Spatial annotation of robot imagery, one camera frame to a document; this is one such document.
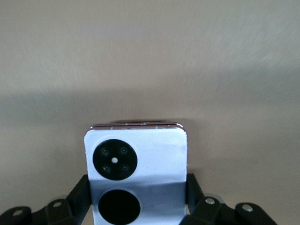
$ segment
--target black phone mount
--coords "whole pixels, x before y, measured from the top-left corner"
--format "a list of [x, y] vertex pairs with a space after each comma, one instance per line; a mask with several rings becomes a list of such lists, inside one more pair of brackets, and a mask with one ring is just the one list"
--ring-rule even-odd
[[[0, 216], [0, 225], [80, 225], [90, 205], [89, 179], [84, 175], [65, 199], [54, 200], [34, 213], [26, 206], [11, 208]], [[187, 206], [190, 215], [179, 225], [277, 225], [253, 203], [239, 203], [231, 209], [204, 196], [192, 173], [187, 175]]]

